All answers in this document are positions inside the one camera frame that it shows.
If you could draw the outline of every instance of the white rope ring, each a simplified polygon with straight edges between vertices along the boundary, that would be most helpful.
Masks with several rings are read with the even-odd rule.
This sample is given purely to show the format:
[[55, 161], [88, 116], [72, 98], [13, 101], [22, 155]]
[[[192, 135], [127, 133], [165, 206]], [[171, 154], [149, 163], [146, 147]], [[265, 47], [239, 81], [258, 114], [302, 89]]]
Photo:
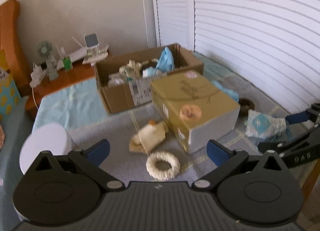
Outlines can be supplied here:
[[[159, 170], [156, 167], [156, 163], [159, 161], [169, 163], [171, 168], [168, 170]], [[168, 152], [152, 153], [147, 159], [146, 167], [150, 176], [162, 181], [174, 178], [180, 171], [179, 160], [173, 154]]]

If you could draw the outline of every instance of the brown ring toy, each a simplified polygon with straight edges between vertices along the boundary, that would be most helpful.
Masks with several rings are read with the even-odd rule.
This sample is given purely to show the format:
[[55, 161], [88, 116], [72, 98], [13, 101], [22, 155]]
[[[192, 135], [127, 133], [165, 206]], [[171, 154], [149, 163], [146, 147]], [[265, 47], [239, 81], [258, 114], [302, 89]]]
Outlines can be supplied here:
[[239, 105], [240, 105], [240, 112], [239, 112], [239, 117], [246, 117], [248, 116], [249, 110], [254, 110], [255, 105], [254, 103], [247, 98], [240, 98], [239, 99]]

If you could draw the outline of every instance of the white paper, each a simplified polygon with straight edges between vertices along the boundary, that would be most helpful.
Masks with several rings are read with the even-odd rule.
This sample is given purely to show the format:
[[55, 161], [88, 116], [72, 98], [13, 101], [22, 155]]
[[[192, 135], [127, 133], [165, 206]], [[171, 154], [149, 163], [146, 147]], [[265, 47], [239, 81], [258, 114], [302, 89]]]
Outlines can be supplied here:
[[150, 83], [155, 78], [159, 78], [164, 75], [165, 74], [155, 77], [141, 78], [134, 81], [129, 81], [130, 92], [135, 106], [151, 102]]
[[180, 128], [178, 128], [178, 135], [181, 140], [184, 140], [186, 138], [184, 134], [181, 132]]
[[163, 113], [165, 114], [165, 117], [169, 120], [169, 111], [164, 104], [163, 104]]

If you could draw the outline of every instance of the light blue blanket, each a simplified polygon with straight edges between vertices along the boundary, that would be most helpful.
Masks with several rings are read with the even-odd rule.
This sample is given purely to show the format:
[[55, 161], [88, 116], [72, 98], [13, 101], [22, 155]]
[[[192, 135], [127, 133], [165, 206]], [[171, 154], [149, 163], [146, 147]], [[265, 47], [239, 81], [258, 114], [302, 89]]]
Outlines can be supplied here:
[[107, 117], [93, 78], [44, 97], [32, 131], [52, 122], [75, 129]]

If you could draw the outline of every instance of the cardboard box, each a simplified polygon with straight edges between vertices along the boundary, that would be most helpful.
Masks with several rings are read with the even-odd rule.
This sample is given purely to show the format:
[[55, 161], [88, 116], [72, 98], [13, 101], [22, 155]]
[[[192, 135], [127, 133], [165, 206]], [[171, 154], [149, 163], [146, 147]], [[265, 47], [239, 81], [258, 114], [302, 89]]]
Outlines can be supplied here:
[[[172, 52], [176, 67], [168, 75], [190, 69], [203, 74], [204, 64], [191, 51], [182, 48], [179, 44], [169, 45], [168, 48]], [[97, 89], [108, 113], [118, 113], [151, 102], [150, 82], [154, 78], [139, 79], [123, 85], [107, 87], [109, 75], [119, 72], [119, 68], [128, 64], [129, 60], [142, 62], [151, 61], [154, 58], [159, 59], [163, 50], [164, 47], [158, 47], [119, 56], [111, 56], [96, 64]]]
[[186, 152], [233, 130], [240, 106], [194, 71], [154, 80], [152, 101]]

